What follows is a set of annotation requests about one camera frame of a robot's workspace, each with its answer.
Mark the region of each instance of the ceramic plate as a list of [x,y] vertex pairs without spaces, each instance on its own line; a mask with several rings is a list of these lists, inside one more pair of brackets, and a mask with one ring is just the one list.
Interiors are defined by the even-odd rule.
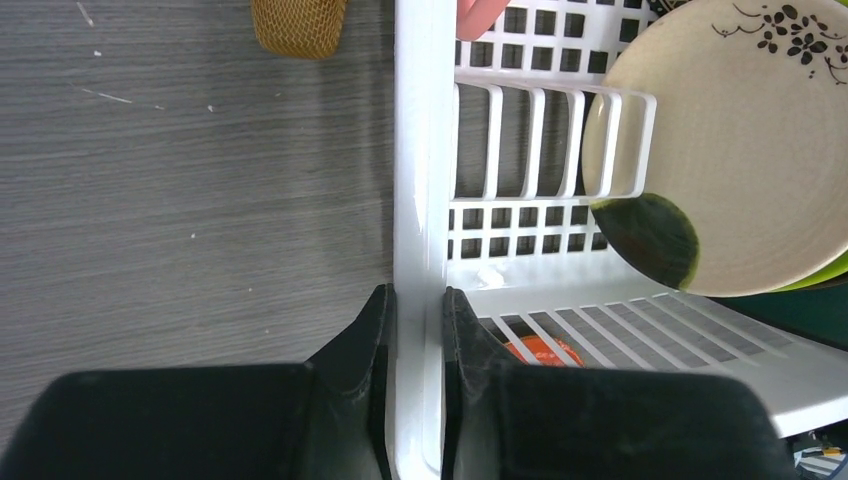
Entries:
[[[604,84],[658,101],[645,194],[592,206],[610,244],[669,287],[763,293],[848,250],[848,10],[833,0],[698,0],[658,20]],[[626,100],[613,192],[640,134]],[[606,109],[583,144],[591,193]]]

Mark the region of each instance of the gray wooden surface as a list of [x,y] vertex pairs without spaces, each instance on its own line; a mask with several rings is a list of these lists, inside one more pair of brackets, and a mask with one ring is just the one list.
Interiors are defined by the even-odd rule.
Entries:
[[300,361],[391,278],[390,0],[322,62],[248,0],[82,3],[0,2],[0,450],[63,372]]

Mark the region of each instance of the plastic grid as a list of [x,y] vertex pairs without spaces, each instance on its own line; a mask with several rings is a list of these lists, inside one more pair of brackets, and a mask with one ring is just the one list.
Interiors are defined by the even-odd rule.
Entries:
[[656,15],[642,0],[515,0],[474,42],[456,42],[460,72],[600,83]]

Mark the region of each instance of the dark green glaze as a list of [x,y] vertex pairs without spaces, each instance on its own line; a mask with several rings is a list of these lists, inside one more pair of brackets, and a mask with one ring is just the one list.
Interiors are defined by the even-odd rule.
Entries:
[[698,236],[675,204],[646,193],[597,203],[592,213],[610,245],[634,268],[678,290],[692,281],[698,266]]

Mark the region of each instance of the green plate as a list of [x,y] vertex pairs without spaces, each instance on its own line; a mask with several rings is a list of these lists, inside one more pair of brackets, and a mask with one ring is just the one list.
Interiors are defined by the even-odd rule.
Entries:
[[841,257],[836,260],[830,262],[830,264],[818,272],[810,275],[803,280],[799,280],[793,284],[787,285],[783,288],[778,288],[775,292],[789,292],[792,290],[798,290],[800,288],[811,287],[816,284],[826,282],[832,278],[836,278],[844,273],[848,272],[848,252],[842,254]]

